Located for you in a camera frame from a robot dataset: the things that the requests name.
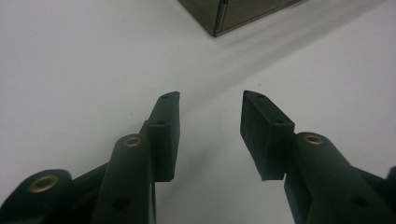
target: dark object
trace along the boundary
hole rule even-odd
[[[213,36],[222,35],[300,1],[302,0],[179,0]]]
[[[396,223],[396,168],[386,180],[371,175],[351,166],[326,137],[293,128],[268,98],[244,92],[241,134],[263,180],[286,173],[295,223]]]
[[[0,223],[155,223],[155,182],[174,178],[178,92],[161,96],[139,134],[119,139],[108,164],[74,180],[64,170],[25,179],[0,209]]]

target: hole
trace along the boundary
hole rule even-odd
[[[126,147],[135,147],[135,146],[138,146],[141,142],[142,142],[142,140],[139,137],[130,137],[130,138],[125,139],[123,144]]]
[[[58,183],[58,176],[56,175],[46,175],[41,178],[38,178],[35,182],[33,182],[29,190],[32,193],[40,193],[43,191],[46,191],[48,189],[51,189],[53,186]]]
[[[121,211],[121,210],[124,210],[125,208],[127,208],[130,203],[131,203],[131,200],[129,200],[128,197],[120,196],[118,199],[114,200],[113,208],[114,208],[114,210]]]
[[[321,145],[323,143],[323,140],[317,136],[314,136],[312,134],[308,134],[304,136],[305,142],[308,142],[313,145]]]
[[[158,120],[157,122],[155,122],[155,124],[157,124],[157,125],[164,125],[164,124],[165,124],[165,121],[163,121],[163,120]]]
[[[370,205],[369,202],[367,202],[367,200],[365,200],[363,197],[359,195],[355,195],[351,197],[349,201],[356,204],[359,207],[367,207],[368,205]]]

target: metal box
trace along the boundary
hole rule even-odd
[[[213,36],[303,0],[178,0]]]

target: white table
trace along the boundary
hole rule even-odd
[[[176,0],[0,1],[0,201],[29,175],[108,161],[180,91],[175,180],[158,223],[294,223],[239,134],[243,90],[356,167],[396,165],[396,2],[311,0],[213,38]]]

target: round joint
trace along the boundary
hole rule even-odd
[[[56,175],[45,175],[35,180],[35,182],[29,186],[29,191],[32,193],[44,192],[55,186],[58,180],[59,178]]]
[[[313,145],[322,145],[323,144],[323,139],[321,139],[313,134],[305,135],[304,140],[305,140],[305,142],[313,144]]]
[[[139,137],[135,137],[135,136],[129,137],[129,138],[125,139],[125,141],[123,142],[123,144],[126,147],[136,147],[136,146],[139,146],[140,143],[142,143],[142,139]]]

